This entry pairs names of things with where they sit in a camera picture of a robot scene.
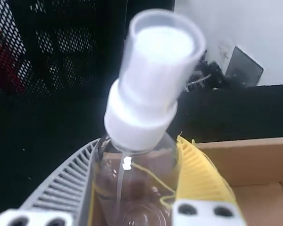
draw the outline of bottle neck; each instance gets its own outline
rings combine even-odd
[[[123,147],[123,146],[121,146],[121,145],[118,145],[118,144],[117,144],[115,141],[113,141],[112,139],[111,139],[111,144],[112,144],[112,146],[113,146],[116,150],[118,150],[119,152],[122,152],[122,153],[128,154],[128,155],[140,155],[140,154],[145,154],[145,153],[148,153],[148,152],[151,151],[151,149],[148,149],[148,150],[138,150],[138,151],[136,151],[136,150],[131,150],[131,149],[125,148],[125,147]]]

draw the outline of cardboard box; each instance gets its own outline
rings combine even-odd
[[[197,144],[233,188],[248,226],[283,226],[283,138]],[[92,226],[105,226],[93,200]]]

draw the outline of transparent cap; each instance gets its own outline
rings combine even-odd
[[[200,29],[169,10],[150,9],[131,21],[119,92],[130,104],[169,109],[205,51]]]

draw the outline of yellow thread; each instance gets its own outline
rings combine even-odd
[[[155,180],[157,180],[165,189],[169,190],[172,195],[166,195],[166,196],[162,196],[159,199],[160,204],[162,204],[163,206],[167,207],[167,208],[172,208],[172,206],[168,203],[165,202],[166,199],[170,199],[170,198],[175,198],[175,191],[170,188],[168,185],[166,185],[161,179],[159,179],[154,173],[152,173],[150,170],[148,170],[147,168],[140,166],[134,162],[131,162],[131,165],[138,168],[139,170],[142,170],[146,173],[148,173],[151,177],[153,177]]]

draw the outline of black surface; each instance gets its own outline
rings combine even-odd
[[[18,108],[0,102],[0,212],[17,208],[67,157],[104,134],[106,98],[88,87]],[[169,133],[196,142],[283,137],[283,86],[184,93]]]

